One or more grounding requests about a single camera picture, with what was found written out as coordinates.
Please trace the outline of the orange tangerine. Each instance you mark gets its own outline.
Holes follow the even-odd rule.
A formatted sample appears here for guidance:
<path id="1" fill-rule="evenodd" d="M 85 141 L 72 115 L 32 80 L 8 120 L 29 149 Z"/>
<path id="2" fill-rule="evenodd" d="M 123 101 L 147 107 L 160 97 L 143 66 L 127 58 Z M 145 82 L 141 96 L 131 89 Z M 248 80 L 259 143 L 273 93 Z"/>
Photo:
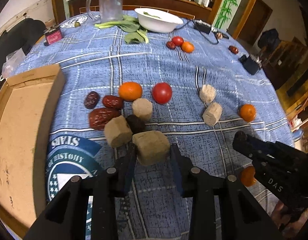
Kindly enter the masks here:
<path id="1" fill-rule="evenodd" d="M 124 82 L 119 87 L 118 94 L 123 100 L 133 102 L 142 97 L 142 87 L 136 82 Z"/>
<path id="2" fill-rule="evenodd" d="M 239 116 L 245 120 L 245 122 L 252 122 L 256 117 L 256 109 L 251 104 L 244 104 L 239 109 Z"/>
<path id="3" fill-rule="evenodd" d="M 255 168 L 254 166 L 248 166 L 244 168 L 240 173 L 240 181 L 246 187 L 253 186 L 257 180 L 254 178 Z"/>

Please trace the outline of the beige cylinder cake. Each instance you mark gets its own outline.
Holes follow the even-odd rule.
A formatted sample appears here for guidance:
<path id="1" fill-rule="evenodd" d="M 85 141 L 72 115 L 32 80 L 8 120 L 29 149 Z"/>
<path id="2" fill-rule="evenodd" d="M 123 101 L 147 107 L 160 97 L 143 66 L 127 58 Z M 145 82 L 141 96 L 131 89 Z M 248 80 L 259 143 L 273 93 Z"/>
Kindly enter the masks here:
<path id="1" fill-rule="evenodd" d="M 214 126 L 222 114 L 222 106 L 217 102 L 212 102 L 204 111 L 202 117 L 208 126 Z"/>

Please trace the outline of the beige cake block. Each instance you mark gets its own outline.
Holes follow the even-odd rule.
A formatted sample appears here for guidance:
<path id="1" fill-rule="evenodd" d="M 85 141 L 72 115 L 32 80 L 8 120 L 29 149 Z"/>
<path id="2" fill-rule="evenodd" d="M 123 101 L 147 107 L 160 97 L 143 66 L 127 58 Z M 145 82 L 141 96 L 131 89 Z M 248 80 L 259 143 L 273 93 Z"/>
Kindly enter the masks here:
<path id="1" fill-rule="evenodd" d="M 112 118 L 104 127 L 104 136 L 108 145 L 112 148 L 121 147 L 131 141 L 133 133 L 126 121 L 120 115 Z"/>
<path id="2" fill-rule="evenodd" d="M 132 142 L 138 149 L 138 162 L 150 166 L 164 161 L 170 152 L 170 142 L 160 131 L 146 131 L 134 134 Z"/>

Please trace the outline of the large red date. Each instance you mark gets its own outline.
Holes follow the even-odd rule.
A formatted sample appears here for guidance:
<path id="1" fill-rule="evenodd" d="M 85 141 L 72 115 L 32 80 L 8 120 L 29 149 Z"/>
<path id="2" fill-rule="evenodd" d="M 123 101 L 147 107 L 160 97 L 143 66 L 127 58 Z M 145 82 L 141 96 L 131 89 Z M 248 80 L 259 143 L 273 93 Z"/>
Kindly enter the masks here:
<path id="1" fill-rule="evenodd" d="M 89 127 L 94 130 L 103 130 L 112 119 L 121 115 L 121 112 L 113 108 L 97 108 L 89 113 Z"/>

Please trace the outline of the white puffed cake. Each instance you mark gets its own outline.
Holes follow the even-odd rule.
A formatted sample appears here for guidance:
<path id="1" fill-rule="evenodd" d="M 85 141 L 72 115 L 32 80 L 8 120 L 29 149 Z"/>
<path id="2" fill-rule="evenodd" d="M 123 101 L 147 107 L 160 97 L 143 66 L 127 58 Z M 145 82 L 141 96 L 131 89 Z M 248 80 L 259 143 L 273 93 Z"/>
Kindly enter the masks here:
<path id="1" fill-rule="evenodd" d="M 207 84 L 207 85 L 202 85 L 202 88 L 200 90 L 200 99 L 204 103 L 212 103 L 214 98 L 216 96 L 216 90 L 213 86 Z"/>

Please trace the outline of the beige cake block front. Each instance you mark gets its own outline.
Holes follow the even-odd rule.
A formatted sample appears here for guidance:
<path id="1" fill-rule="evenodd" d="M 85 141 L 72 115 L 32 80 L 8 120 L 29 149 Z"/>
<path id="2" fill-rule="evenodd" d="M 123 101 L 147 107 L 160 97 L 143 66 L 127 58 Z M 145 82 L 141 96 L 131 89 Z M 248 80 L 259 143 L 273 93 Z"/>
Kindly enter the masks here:
<path id="1" fill-rule="evenodd" d="M 132 142 L 138 149 L 138 162 L 150 166 L 164 161 L 170 152 L 170 142 L 160 131 L 146 131 L 134 134 Z"/>

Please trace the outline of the dark round date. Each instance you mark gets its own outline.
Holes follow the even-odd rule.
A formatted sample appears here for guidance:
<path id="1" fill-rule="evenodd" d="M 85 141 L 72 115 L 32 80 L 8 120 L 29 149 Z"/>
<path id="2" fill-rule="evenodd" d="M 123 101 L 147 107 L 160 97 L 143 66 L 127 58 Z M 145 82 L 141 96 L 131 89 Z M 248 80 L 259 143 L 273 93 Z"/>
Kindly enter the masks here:
<path id="1" fill-rule="evenodd" d="M 126 121 L 133 134 L 141 133 L 146 130 L 145 123 L 134 114 L 129 115 Z"/>

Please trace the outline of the black power adapter right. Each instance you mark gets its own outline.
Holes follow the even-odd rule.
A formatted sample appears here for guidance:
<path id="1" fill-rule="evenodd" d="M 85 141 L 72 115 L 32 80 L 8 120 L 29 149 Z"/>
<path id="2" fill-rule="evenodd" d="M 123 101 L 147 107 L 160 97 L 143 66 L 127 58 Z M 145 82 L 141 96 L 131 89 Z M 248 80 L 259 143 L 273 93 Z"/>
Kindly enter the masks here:
<path id="1" fill-rule="evenodd" d="M 253 54 L 249 56 L 242 55 L 239 58 L 239 62 L 242 64 L 243 68 L 251 75 L 257 74 L 257 72 L 262 68 L 261 60 L 258 56 Z"/>

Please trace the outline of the round beige cake middle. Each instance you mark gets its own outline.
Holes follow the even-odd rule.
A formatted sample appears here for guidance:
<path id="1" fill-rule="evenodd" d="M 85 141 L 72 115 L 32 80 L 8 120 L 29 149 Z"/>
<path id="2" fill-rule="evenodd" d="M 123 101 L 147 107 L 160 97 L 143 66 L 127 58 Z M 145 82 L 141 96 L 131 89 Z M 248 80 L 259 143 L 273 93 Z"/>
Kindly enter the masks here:
<path id="1" fill-rule="evenodd" d="M 142 121 L 149 121 L 153 113 L 153 104 L 144 98 L 138 98 L 132 103 L 133 114 Z"/>

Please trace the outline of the small far tangerine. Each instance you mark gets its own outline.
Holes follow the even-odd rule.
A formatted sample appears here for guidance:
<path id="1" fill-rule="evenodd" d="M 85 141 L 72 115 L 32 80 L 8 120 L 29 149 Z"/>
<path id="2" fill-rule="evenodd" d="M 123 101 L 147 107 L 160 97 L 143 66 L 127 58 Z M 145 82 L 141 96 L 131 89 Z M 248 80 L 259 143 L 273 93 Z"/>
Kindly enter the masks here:
<path id="1" fill-rule="evenodd" d="M 185 41 L 181 46 L 182 51 L 186 53 L 192 53 L 195 49 L 194 45 L 191 42 Z"/>

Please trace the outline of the blue plaid tablecloth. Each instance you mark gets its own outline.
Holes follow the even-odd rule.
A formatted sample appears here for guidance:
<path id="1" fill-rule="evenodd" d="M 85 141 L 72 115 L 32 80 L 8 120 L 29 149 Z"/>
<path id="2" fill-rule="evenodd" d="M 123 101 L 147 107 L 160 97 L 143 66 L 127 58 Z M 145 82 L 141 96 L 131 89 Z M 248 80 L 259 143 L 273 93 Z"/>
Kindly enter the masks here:
<path id="1" fill-rule="evenodd" d="M 80 27 L 74 27 L 74 20 L 63 22 L 63 38 L 50 46 L 33 46 L 16 70 L 22 73 L 58 64 L 65 76 L 46 150 L 46 203 L 72 176 L 95 175 L 126 154 L 126 146 L 110 147 L 102 131 L 89 127 L 89 110 L 84 106 L 89 92 L 117 95 L 124 82 L 140 84 L 143 98 L 149 101 L 157 83 L 171 86 L 171 100 L 153 104 L 146 128 L 162 132 L 182 155 L 212 176 L 238 176 L 251 165 L 232 147 L 237 131 L 293 146 L 287 118 L 269 79 L 262 70 L 249 74 L 239 56 L 229 51 L 229 46 L 239 46 L 236 40 L 216 41 L 213 34 L 204 36 L 188 23 L 172 33 L 148 33 L 148 44 L 126 44 L 125 33 L 118 27 L 98 29 L 86 15 L 76 20 Z M 194 51 L 186 53 L 178 46 L 169 49 L 166 42 L 174 36 L 191 42 Z M 213 102 L 222 106 L 214 126 L 202 117 L 211 104 L 200 99 L 202 85 L 207 84 L 216 90 Z M 244 104 L 256 109 L 252 122 L 239 116 Z"/>

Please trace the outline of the black power brick far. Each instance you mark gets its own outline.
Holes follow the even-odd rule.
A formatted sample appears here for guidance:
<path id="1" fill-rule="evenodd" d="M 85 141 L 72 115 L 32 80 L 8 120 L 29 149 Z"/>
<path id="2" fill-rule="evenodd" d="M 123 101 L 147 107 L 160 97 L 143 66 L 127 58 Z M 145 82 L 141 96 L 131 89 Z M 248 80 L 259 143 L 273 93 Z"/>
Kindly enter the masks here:
<path id="1" fill-rule="evenodd" d="M 211 32 L 211 25 L 202 21 L 195 21 L 194 28 L 200 33 L 210 34 Z"/>

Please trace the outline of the clear plastic bag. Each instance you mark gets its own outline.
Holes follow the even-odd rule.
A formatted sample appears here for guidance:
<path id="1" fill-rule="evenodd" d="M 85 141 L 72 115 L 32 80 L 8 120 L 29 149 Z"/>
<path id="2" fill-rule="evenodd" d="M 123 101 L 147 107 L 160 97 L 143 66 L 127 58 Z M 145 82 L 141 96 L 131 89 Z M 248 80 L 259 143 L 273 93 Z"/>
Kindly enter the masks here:
<path id="1" fill-rule="evenodd" d="M 2 65 L 2 78 L 7 79 L 12 76 L 13 72 L 25 59 L 23 49 L 20 48 L 6 56 L 6 62 Z"/>

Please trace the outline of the small green olive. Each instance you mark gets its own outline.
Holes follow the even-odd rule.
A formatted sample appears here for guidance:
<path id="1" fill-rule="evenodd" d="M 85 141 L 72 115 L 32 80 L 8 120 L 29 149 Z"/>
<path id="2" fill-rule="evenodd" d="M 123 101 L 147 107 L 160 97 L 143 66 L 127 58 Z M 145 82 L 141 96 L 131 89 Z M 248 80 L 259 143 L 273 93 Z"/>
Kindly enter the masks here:
<path id="1" fill-rule="evenodd" d="M 80 27 L 80 26 L 81 26 L 81 24 L 80 24 L 79 22 L 75 22 L 75 23 L 74 23 L 74 27 L 75 27 L 75 28 Z"/>

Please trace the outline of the green leafy vegetable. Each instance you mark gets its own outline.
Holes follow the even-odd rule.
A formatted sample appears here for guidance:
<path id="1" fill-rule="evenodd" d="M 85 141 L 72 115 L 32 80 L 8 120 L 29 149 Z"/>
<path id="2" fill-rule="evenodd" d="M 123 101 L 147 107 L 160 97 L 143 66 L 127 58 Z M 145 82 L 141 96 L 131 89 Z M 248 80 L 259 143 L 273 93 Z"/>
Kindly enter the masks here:
<path id="1" fill-rule="evenodd" d="M 118 27 L 126 33 L 124 40 L 126 44 L 149 43 L 147 37 L 147 29 L 143 28 L 138 19 L 133 16 L 123 15 L 120 21 L 109 21 L 105 23 L 94 24 L 98 29 L 107 29 L 111 27 Z"/>

